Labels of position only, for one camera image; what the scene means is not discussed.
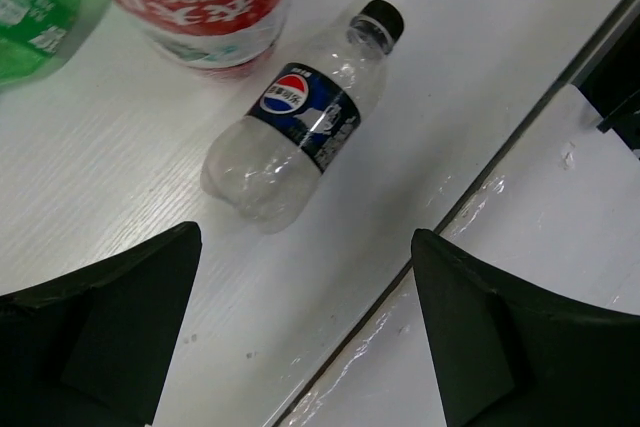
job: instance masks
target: black and blue label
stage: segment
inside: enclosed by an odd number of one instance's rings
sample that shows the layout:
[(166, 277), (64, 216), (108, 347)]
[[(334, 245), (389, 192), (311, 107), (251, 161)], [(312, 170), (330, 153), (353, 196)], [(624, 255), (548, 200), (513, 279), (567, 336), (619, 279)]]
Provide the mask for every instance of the black and blue label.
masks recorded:
[(247, 115), (298, 145), (321, 172), (361, 122), (347, 93), (304, 64), (287, 64)]

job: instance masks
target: bottle cap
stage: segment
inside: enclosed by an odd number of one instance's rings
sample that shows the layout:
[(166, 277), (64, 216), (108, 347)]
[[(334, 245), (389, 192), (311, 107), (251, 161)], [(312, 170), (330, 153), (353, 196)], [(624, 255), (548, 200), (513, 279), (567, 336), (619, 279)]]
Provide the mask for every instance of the bottle cap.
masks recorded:
[(377, 21), (387, 31), (394, 44), (404, 32), (402, 15), (385, 0), (372, 0), (362, 9), (360, 15)]

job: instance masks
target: red white and blue logo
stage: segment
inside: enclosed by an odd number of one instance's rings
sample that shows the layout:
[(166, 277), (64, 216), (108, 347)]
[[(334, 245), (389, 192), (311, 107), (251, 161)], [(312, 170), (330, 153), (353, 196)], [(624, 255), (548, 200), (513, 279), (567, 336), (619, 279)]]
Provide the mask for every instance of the red white and blue logo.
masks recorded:
[(260, 107), (272, 114), (290, 114), (302, 107), (309, 97), (304, 77), (287, 74), (276, 80), (260, 99)]

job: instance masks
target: green bottle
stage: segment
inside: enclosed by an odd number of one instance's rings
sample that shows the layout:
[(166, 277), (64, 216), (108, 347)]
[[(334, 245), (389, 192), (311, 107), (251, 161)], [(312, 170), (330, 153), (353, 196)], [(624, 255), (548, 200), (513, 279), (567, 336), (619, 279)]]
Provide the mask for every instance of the green bottle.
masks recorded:
[(80, 1), (0, 0), (0, 86), (62, 64), (56, 53)]

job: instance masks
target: pepsi bottle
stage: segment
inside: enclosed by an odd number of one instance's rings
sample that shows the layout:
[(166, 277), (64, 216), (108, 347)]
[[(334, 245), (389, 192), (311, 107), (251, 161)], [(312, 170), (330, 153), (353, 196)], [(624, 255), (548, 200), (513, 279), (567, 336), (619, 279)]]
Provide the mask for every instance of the pepsi bottle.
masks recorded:
[(289, 226), (376, 106), (385, 59), (403, 30), (396, 8), (374, 0), (348, 27), (334, 26), (312, 38), (212, 144), (202, 169), (203, 190), (265, 233)]

